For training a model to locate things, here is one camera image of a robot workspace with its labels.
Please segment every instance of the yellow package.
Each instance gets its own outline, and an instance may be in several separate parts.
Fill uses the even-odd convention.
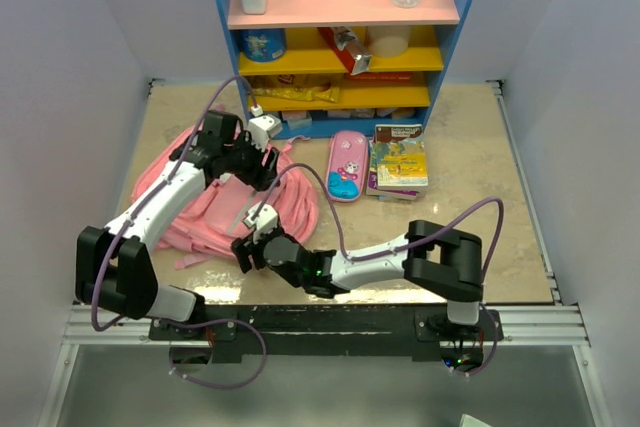
[[[249,82],[256,95],[289,100],[337,102],[341,75],[257,75]]]

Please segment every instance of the yellow shelf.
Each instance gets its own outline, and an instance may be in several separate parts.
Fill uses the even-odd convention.
[[[414,74],[410,82],[343,80],[338,102],[278,99],[258,96],[265,111],[331,110],[386,107],[427,107],[431,101],[424,75]]]
[[[364,27],[354,27],[362,40]],[[273,62],[253,62],[240,54],[238,67],[242,75],[338,74],[346,73],[315,27],[287,29],[287,52]],[[373,57],[370,72],[439,71],[444,64],[436,34],[431,25],[415,25],[409,48],[396,57]]]

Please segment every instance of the gray floor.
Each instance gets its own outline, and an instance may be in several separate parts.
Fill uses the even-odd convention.
[[[258,360],[201,375],[237,381]],[[569,347],[501,348],[470,381],[403,358],[272,356],[235,391],[168,370],[166,347],[82,347],[59,426],[457,427],[465,413],[493,427],[593,425]]]

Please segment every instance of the pink backpack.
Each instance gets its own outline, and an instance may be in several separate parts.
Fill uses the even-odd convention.
[[[133,188],[132,201],[138,199],[158,178],[169,154],[184,142],[191,130],[192,127],[180,134],[142,173]],[[288,152],[294,140],[289,140],[282,149],[278,170],[293,163]],[[264,196],[265,192],[254,192],[253,188],[234,176],[226,183],[214,181],[176,217],[157,247],[175,247],[194,252],[178,261],[177,269],[209,260],[212,256],[234,258],[231,242],[249,233],[242,220],[247,209],[262,201]],[[282,178],[269,203],[280,214],[280,221],[288,234],[300,242],[305,242],[311,236],[318,221],[318,194],[300,169],[293,169]]]

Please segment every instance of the tan floor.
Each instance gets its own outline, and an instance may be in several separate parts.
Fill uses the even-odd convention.
[[[159,85],[153,88],[129,172],[127,194],[143,169],[180,132],[193,124],[214,90],[211,85]],[[235,88],[227,88],[220,102],[228,111],[241,112]],[[506,218],[489,269],[485,299],[488,302],[550,302],[552,297],[542,257],[491,88],[483,84],[445,85],[429,121],[426,144],[430,185],[425,198],[418,202],[381,202],[375,197],[363,196],[351,204],[338,204],[347,248],[365,247],[396,237],[406,231],[410,220],[416,218],[445,224],[478,200],[498,195],[505,202]],[[299,142],[293,150],[296,161],[309,163],[323,176],[328,156],[326,139]],[[123,208],[128,204],[127,197]],[[324,204],[320,212],[316,232],[306,246],[337,248],[331,213]],[[495,207],[483,207],[459,228],[479,235],[488,246],[495,218]],[[379,227],[381,222],[384,223],[383,231]],[[230,260],[213,260],[176,270],[174,263],[183,255],[173,249],[154,253],[159,280],[199,292],[210,303],[441,301],[404,281],[372,284],[334,300],[321,300],[291,288],[268,269],[243,275]]]

